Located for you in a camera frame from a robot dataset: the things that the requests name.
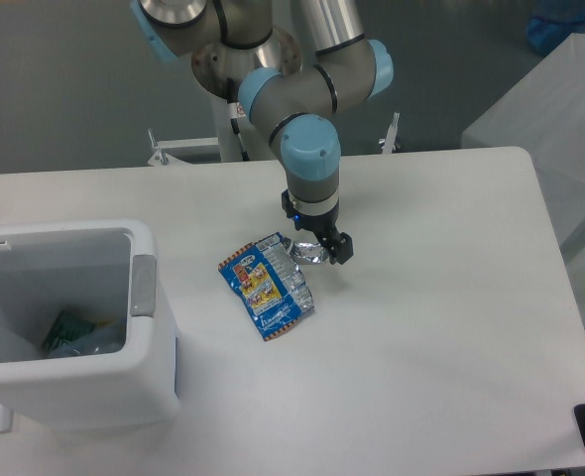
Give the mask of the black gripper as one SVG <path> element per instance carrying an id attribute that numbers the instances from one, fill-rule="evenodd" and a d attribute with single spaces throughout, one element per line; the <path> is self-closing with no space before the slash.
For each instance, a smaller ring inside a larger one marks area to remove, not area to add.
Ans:
<path id="1" fill-rule="evenodd" d="M 336 227 L 338 209 L 333 208 L 321 215 L 306 215 L 295 210 L 289 191 L 282 192 L 282 209 L 287 218 L 294 223 L 296 230 L 311 232 L 318 243 L 327 251 L 331 265 L 343 265 L 354 255 L 353 241 L 350 235 L 339 232 Z"/>

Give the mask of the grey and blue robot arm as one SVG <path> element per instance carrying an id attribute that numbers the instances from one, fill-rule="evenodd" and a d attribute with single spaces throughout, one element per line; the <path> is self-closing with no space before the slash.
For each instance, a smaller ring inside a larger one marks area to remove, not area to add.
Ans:
<path id="1" fill-rule="evenodd" d="M 287 74 L 270 1 L 134 1 L 131 9 L 158 53 L 171 59 L 211 48 L 224 94 L 282 164 L 282 208 L 312 233 L 330 263 L 353 257 L 337 229 L 341 146 L 330 117 L 386 89 L 394 77 L 387 48 L 367 39 L 353 1 L 296 1 L 316 63 Z"/>

